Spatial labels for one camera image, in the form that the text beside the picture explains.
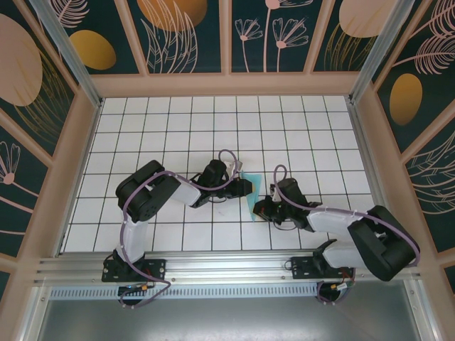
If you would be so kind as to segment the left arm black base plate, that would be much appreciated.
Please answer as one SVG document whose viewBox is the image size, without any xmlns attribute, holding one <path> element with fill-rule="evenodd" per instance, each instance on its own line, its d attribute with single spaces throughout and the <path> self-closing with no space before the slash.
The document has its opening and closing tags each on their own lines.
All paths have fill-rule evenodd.
<svg viewBox="0 0 455 341">
<path fill-rule="evenodd" d="M 166 261 L 164 259 L 143 259 L 134 265 L 147 276 L 164 279 L 166 273 Z M 109 259 L 103 262 L 101 281 L 103 283 L 136 283 L 145 282 L 148 279 L 138 274 L 126 262 Z"/>
</svg>

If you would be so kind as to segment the long aluminium base rail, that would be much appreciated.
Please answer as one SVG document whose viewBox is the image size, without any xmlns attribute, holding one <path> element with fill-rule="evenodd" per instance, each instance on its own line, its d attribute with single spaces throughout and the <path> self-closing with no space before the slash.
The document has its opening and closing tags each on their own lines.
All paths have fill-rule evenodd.
<svg viewBox="0 0 455 341">
<path fill-rule="evenodd" d="M 293 256 L 311 256 L 304 250 L 158 251 L 148 259 L 166 260 L 165 279 L 173 284 L 288 283 L 285 268 Z M 41 286 L 102 285 L 106 253 L 64 253 L 38 262 L 33 282 Z"/>
</svg>

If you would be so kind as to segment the wall panel with orange oval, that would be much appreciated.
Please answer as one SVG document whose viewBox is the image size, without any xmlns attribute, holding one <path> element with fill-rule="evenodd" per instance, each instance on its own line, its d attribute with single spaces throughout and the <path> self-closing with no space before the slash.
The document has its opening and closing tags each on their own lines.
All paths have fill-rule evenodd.
<svg viewBox="0 0 455 341">
<path fill-rule="evenodd" d="M 136 75 L 115 0 L 46 0 L 91 75 Z"/>
</svg>

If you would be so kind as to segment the grey metal sheet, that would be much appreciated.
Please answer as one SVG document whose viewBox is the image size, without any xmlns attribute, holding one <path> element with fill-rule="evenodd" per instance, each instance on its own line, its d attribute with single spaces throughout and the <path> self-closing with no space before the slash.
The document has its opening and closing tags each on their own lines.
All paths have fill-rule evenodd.
<svg viewBox="0 0 455 341">
<path fill-rule="evenodd" d="M 404 305 L 391 313 L 313 298 L 52 301 L 38 341 L 420 341 Z"/>
</svg>

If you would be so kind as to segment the wall panel with gold leaves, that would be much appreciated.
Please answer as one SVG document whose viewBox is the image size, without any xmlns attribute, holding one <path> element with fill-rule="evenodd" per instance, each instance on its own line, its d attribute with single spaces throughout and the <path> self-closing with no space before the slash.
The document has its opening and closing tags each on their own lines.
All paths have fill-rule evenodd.
<svg viewBox="0 0 455 341">
<path fill-rule="evenodd" d="M 394 5 L 395 0 L 335 0 L 314 71 L 359 71 Z"/>
</svg>

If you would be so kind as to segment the wall panel with pink circle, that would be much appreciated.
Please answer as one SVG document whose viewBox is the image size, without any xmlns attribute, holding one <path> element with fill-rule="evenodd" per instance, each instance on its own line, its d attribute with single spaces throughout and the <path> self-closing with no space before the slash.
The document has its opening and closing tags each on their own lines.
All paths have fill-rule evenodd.
<svg viewBox="0 0 455 341">
<path fill-rule="evenodd" d="M 0 0 L 0 128 L 52 158 L 75 90 L 14 0 Z"/>
</svg>

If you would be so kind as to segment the wall panel with orange circle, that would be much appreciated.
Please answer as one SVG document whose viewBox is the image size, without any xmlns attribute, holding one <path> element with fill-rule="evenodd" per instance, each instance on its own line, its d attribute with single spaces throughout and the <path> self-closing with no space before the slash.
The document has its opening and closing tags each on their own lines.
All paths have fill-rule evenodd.
<svg viewBox="0 0 455 341">
<path fill-rule="evenodd" d="M 220 0 L 127 0 L 150 74 L 220 73 Z"/>
</svg>

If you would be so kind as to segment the aluminium corner post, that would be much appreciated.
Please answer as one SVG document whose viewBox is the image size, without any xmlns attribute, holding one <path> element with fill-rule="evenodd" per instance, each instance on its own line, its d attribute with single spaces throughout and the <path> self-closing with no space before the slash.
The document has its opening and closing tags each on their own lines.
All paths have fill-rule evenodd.
<svg viewBox="0 0 455 341">
<path fill-rule="evenodd" d="M 398 33 L 412 10 L 415 0 L 397 0 L 387 17 L 384 27 L 381 29 L 365 63 L 363 64 L 358 78 L 356 79 L 348 98 L 350 104 L 355 106 L 370 84 L 373 75 L 385 58 L 388 50 L 395 41 Z"/>
<path fill-rule="evenodd" d="M 98 109 L 101 97 L 87 68 L 71 43 L 66 28 L 77 28 L 89 14 L 87 0 L 28 0 L 37 17 L 52 38 L 61 56 L 82 86 L 90 102 Z"/>
</svg>

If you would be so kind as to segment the wall panel with single flower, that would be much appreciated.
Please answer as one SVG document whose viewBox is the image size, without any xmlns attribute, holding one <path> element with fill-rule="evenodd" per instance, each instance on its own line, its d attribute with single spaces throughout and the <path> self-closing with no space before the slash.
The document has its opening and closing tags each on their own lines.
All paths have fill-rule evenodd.
<svg viewBox="0 0 455 341">
<path fill-rule="evenodd" d="M 0 253 L 18 256 L 48 167 L 0 126 Z"/>
</svg>

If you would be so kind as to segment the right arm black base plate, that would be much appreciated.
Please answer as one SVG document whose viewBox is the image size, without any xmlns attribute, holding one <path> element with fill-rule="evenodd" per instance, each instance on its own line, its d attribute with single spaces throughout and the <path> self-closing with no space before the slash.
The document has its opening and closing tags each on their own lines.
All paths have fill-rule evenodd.
<svg viewBox="0 0 455 341">
<path fill-rule="evenodd" d="M 293 279 L 343 278 L 343 275 L 354 275 L 353 268 L 333 268 L 322 258 L 312 256 L 295 256 L 290 258 Z"/>
</svg>

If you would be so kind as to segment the wall panel with fern and oval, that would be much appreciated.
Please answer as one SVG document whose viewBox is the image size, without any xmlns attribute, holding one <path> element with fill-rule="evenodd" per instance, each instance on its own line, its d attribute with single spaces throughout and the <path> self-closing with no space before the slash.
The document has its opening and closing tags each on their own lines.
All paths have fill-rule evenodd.
<svg viewBox="0 0 455 341">
<path fill-rule="evenodd" d="M 400 151 L 455 100 L 455 0 L 431 0 L 378 97 Z"/>
</svg>

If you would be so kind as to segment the wall panel with pink flowers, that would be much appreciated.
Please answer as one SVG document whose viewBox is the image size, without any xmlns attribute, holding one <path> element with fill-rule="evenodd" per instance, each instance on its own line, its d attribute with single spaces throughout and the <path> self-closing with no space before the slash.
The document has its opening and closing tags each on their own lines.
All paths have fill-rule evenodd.
<svg viewBox="0 0 455 341">
<path fill-rule="evenodd" d="M 301 72 L 323 0 L 232 0 L 231 71 Z"/>
</svg>

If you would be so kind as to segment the aluminium side rail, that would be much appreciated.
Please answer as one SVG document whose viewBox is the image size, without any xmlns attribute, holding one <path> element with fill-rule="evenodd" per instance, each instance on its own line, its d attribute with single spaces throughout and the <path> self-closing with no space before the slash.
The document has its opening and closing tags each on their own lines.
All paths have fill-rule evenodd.
<svg viewBox="0 0 455 341">
<path fill-rule="evenodd" d="M 360 119 L 356 106 L 350 102 L 347 103 L 347 109 L 350 116 L 351 124 L 355 134 L 360 156 L 365 167 L 366 177 L 373 197 L 373 202 L 377 205 L 382 205 L 388 208 L 387 198 L 385 197 L 383 186 L 378 173 L 373 152 L 371 151 L 370 144 L 366 133 L 363 131 L 363 123 Z"/>
<path fill-rule="evenodd" d="M 99 124 L 100 115 L 102 113 L 102 108 L 104 106 L 104 99 L 101 99 L 101 103 L 98 108 L 94 111 L 92 121 L 90 124 L 90 130 L 87 133 L 85 140 L 85 145 L 82 150 L 82 156 L 80 157 L 79 165 L 76 168 L 76 174 L 73 181 L 73 187 L 70 191 L 70 196 L 67 201 L 67 206 L 65 208 L 65 215 L 63 217 L 62 224 L 60 226 L 58 239 L 54 246 L 53 256 L 59 257 L 61 254 L 61 249 L 65 248 L 65 238 L 69 235 L 70 223 L 73 219 L 73 214 L 75 212 L 75 206 L 77 204 L 78 194 L 80 192 L 80 187 L 82 185 L 82 180 L 85 172 L 85 167 L 88 163 L 88 158 L 90 157 L 90 151 L 92 148 L 93 141 L 95 139 L 95 134 L 97 130 L 97 125 Z"/>
</svg>

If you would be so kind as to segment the light blue paper sheet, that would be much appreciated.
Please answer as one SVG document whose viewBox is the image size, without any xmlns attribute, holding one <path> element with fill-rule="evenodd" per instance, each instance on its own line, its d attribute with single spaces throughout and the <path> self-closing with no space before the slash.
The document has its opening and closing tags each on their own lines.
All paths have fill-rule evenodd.
<svg viewBox="0 0 455 341">
<path fill-rule="evenodd" d="M 253 222 L 256 221 L 256 214 L 254 213 L 255 204 L 259 202 L 259 192 L 262 185 L 262 176 L 260 174 L 246 173 L 242 171 L 240 177 L 247 180 L 252 184 L 252 191 L 246 195 L 248 212 Z"/>
</svg>

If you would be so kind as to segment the wall panel with fern leaves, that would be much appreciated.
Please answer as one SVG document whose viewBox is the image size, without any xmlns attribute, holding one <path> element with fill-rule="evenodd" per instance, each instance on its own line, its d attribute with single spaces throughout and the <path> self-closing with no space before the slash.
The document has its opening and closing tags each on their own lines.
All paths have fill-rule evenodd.
<svg viewBox="0 0 455 341">
<path fill-rule="evenodd" d="M 437 252 L 455 248 L 455 119 L 406 163 L 406 169 Z"/>
</svg>

